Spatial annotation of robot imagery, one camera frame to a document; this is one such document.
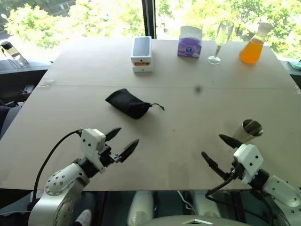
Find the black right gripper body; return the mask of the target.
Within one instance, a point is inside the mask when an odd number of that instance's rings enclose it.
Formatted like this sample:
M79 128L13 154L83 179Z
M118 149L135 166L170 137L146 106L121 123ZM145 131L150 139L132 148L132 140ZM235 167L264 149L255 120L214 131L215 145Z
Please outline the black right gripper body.
M235 180L237 178L242 180L243 173L245 171L244 166L235 159L233 160L231 165L232 165L232 168L230 170L230 173L229 173L229 176L228 176L227 180L229 178L231 178L232 180Z

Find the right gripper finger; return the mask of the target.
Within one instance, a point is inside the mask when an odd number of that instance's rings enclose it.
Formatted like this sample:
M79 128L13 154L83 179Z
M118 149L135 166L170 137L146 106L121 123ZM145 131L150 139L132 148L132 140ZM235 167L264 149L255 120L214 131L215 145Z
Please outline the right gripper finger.
M227 135L224 134L219 134L219 137L230 147L232 148L239 148L242 143L240 141L238 141L237 139L233 138L233 137L229 137Z
M217 173L224 181L226 181L227 179L230 178L230 174L224 172L223 170L221 170L218 166L218 164L211 159L207 153L205 152L201 152L202 157L205 159L205 161L207 162L208 166L215 172Z

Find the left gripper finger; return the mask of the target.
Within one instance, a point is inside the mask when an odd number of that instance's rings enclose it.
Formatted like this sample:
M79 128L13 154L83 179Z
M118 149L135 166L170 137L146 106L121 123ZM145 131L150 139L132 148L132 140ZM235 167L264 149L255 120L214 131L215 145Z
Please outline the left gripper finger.
M114 128L111 131L107 132L105 134L105 141L108 142L111 139L113 139L119 133L120 130L121 130L121 128L118 127L118 128Z
M119 155L119 162L124 162L135 150L139 143L139 139L136 139L129 143L125 148L124 151Z

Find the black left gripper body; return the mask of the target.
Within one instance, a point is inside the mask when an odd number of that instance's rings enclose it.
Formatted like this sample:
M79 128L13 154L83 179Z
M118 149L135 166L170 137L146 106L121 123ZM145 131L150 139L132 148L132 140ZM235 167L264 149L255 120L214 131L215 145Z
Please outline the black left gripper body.
M121 156L111 152L111 147L107 144L98 151L99 160L104 167L108 167L112 163L119 162Z

